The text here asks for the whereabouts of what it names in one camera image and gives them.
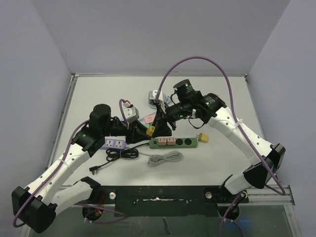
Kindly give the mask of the yellow charger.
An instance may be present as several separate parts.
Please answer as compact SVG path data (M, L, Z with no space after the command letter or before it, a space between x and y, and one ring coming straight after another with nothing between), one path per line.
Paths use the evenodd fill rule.
M155 131L155 127L154 126L149 126L146 130L146 134L149 135L150 137L153 136L153 133Z
M206 133L199 133L199 134L196 135L196 138L197 138L197 140L199 142L207 143L208 139L209 139L209 136Z

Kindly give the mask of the pink charger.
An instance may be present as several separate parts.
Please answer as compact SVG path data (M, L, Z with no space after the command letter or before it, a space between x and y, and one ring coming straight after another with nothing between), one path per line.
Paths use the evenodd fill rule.
M166 146L166 144L167 144L167 138L165 138L165 137L158 138L158 145L159 146Z
M174 146L176 144L176 138L175 137L168 137L167 138L167 145L168 146Z

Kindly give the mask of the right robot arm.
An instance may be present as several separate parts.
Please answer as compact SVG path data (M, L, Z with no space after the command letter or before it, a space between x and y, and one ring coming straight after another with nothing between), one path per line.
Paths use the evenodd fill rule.
M152 137L171 136L176 122L181 119L200 119L204 125L216 129L228 138L246 156L250 166L240 174L229 176L220 189L220 197L230 202L237 194L251 187L270 188L268 182L274 180L279 189L275 192L285 195L285 189L276 177L285 154L285 147L261 138L241 119L238 119L233 105L226 103L214 93L202 95L194 90L188 79L174 85L178 103L168 106L160 89L154 90L150 103L157 112L152 125Z

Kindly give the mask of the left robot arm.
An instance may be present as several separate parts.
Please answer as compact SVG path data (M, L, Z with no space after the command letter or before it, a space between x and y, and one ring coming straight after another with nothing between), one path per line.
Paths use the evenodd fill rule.
M96 105L89 119L82 122L70 136L63 154L36 180L11 194L13 226L29 226L37 233L45 231L56 216L74 204L99 200L100 184L90 177L81 178L73 186L61 191L65 181L103 147L109 136L125 136L128 143L149 138L146 127L139 121L139 112L129 101L121 99L122 120L112 117L111 107Z

